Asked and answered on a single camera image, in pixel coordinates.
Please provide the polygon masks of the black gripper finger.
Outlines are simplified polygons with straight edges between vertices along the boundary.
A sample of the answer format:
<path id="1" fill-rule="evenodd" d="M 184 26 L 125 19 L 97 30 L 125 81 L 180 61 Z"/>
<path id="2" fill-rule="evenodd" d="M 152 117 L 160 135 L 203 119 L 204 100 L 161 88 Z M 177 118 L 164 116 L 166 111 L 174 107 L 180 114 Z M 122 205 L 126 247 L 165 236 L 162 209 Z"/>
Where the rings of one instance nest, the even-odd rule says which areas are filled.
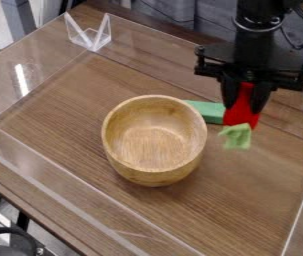
<path id="1" fill-rule="evenodd" d="M 220 91 L 221 91 L 223 104 L 227 109 L 229 109 L 236 102 L 239 87 L 240 87 L 240 81 L 229 77 L 227 74 L 223 74 L 221 81 L 220 81 Z"/>
<path id="2" fill-rule="evenodd" d="M 269 94 L 272 91 L 272 84 L 269 82 L 259 82 L 253 85 L 252 92 L 251 92 L 251 111 L 253 114 L 257 114 L 269 98 Z"/>

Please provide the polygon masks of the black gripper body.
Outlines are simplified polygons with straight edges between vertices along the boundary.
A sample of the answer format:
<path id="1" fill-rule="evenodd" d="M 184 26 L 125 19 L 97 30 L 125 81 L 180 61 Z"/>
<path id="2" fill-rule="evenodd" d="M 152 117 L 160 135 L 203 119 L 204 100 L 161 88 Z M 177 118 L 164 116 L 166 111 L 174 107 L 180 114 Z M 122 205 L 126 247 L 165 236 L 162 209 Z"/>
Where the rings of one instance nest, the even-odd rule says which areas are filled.
<path id="1" fill-rule="evenodd" d="M 255 22 L 248 17 L 235 20 L 236 34 L 232 42 L 195 47 L 193 73 L 215 78 L 221 75 L 253 85 L 261 81 L 272 84 L 272 91 L 303 90 L 303 59 L 276 43 L 273 34 L 281 30 L 283 16 L 268 22 Z"/>

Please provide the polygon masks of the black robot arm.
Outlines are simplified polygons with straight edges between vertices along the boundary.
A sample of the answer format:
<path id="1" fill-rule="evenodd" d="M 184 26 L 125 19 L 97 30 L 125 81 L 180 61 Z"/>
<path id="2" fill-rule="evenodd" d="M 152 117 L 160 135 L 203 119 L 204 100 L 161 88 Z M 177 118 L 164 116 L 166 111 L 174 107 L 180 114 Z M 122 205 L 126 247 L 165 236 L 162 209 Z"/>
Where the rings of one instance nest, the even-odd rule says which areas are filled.
<path id="1" fill-rule="evenodd" d="M 195 47 L 193 73 L 220 83 L 223 103 L 231 108 L 241 84 L 252 84 L 249 110 L 259 113 L 276 89 L 303 89 L 303 58 L 295 52 L 303 44 L 291 43 L 288 50 L 275 43 L 273 34 L 283 31 L 288 13 L 303 19 L 303 0 L 237 0 L 231 43 Z"/>

